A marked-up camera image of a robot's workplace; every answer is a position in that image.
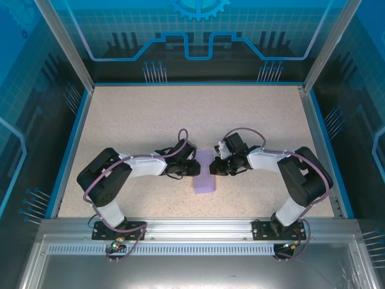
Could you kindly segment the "lilac paper sheet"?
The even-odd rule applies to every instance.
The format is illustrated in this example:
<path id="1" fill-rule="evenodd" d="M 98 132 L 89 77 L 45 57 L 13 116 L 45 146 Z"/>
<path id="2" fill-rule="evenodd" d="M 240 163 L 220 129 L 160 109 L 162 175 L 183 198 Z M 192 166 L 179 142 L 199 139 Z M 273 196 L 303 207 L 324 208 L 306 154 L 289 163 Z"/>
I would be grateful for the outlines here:
<path id="1" fill-rule="evenodd" d="M 198 151 L 196 160 L 200 164 L 200 173 L 192 178 L 195 194 L 213 193 L 216 190 L 216 176 L 209 170 L 209 166 L 214 161 L 213 151 Z"/>

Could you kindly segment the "steel sheet panel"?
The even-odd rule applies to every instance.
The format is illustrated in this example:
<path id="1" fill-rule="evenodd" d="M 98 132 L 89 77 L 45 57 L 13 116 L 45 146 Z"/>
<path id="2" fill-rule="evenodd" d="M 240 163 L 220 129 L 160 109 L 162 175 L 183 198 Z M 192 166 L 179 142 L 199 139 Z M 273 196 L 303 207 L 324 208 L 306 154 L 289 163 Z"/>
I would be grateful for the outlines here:
<path id="1" fill-rule="evenodd" d="M 363 243 L 312 242 L 286 256 L 48 255 L 34 245 L 16 289 L 385 289 Z"/>

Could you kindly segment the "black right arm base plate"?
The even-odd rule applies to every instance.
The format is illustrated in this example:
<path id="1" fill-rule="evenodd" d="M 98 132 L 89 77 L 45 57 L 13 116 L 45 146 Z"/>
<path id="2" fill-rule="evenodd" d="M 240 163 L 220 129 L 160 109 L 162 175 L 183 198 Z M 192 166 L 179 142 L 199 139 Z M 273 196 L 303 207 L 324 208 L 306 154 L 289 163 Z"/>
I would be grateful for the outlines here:
<path id="1" fill-rule="evenodd" d="M 254 241 L 284 241 L 306 240 L 306 231 L 303 222 L 294 222 L 283 226 L 276 221 L 255 220 L 251 223 L 251 233 Z"/>

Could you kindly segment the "aluminium side rail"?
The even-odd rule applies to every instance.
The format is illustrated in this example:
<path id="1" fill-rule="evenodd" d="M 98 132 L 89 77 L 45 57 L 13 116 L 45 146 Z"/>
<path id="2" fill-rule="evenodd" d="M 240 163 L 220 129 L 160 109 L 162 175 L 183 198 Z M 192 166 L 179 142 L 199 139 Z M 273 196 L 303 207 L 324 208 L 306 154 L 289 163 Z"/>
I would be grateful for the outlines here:
<path id="1" fill-rule="evenodd" d="M 325 170 L 328 172 L 333 181 L 333 187 L 330 189 L 328 197 L 325 198 L 322 202 L 315 204 L 306 214 L 306 216 L 310 216 L 310 214 L 314 213 L 315 211 L 320 211 L 321 208 L 326 208 L 328 205 L 331 209 L 331 212 L 333 213 L 334 218 L 345 219 L 345 208 L 341 199 L 339 184 L 336 179 L 334 167 L 331 162 L 324 133 L 321 127 L 323 118 L 317 115 L 312 97 L 305 92 L 302 86 L 298 87 L 298 92 L 309 126 L 309 131 L 312 136 L 315 150 L 314 154 L 317 156 L 319 162 L 324 166 Z"/>

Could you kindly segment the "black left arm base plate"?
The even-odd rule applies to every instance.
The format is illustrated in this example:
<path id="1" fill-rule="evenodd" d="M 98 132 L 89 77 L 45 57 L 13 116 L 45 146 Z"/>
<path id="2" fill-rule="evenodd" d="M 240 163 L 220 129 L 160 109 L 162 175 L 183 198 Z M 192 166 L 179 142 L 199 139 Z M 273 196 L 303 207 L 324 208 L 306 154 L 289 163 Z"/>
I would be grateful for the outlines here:
<path id="1" fill-rule="evenodd" d="M 139 228 L 140 226 L 143 226 L 143 225 L 147 225 L 147 223 L 124 220 L 121 224 L 118 225 L 117 229 L 127 231 L 129 229 Z M 142 229 L 139 229 L 137 231 L 133 231 L 130 233 L 116 232 L 112 229 L 109 229 L 102 221 L 97 221 L 94 223 L 91 239 L 113 241 L 119 237 L 123 237 L 125 240 L 133 241 L 139 237 L 142 231 L 143 231 Z"/>

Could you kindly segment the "aluminium frame post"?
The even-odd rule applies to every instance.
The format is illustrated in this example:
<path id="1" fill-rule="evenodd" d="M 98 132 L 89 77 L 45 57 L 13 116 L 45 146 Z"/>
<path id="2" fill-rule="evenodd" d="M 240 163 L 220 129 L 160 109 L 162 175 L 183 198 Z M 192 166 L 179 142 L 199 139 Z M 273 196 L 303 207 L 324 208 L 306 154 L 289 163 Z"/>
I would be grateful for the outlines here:
<path id="1" fill-rule="evenodd" d="M 318 56 L 315 59 L 305 81 L 303 84 L 303 92 L 309 94 L 313 88 L 316 80 L 320 76 L 327 61 L 331 57 L 335 47 L 340 42 L 346 28 L 351 22 L 351 19 L 355 15 L 362 0 L 346 0 L 346 3 L 341 10 L 334 26 L 332 27 L 325 43 L 323 44 Z"/>
<path id="2" fill-rule="evenodd" d="M 82 84 L 90 93 L 93 93 L 94 82 L 50 0 L 34 0 L 34 3 L 40 10 Z"/>

